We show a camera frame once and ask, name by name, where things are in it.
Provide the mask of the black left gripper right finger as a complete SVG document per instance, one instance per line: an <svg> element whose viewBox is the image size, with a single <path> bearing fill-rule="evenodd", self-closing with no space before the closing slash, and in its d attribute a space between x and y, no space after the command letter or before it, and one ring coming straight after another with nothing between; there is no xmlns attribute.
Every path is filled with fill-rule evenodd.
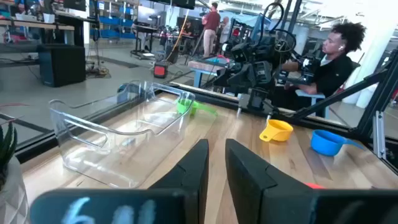
<svg viewBox="0 0 398 224"><path fill-rule="evenodd" d="M225 161L239 223L397 224L396 190L314 189L234 139Z"/></svg>

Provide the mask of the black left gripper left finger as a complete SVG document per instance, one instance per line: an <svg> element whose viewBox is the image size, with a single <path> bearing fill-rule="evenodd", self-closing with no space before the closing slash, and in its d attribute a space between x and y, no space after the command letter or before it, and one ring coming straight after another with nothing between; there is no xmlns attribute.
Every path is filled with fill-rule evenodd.
<svg viewBox="0 0 398 224"><path fill-rule="evenodd" d="M55 189L37 197L32 223L203 223L209 144L199 140L148 189Z"/></svg>

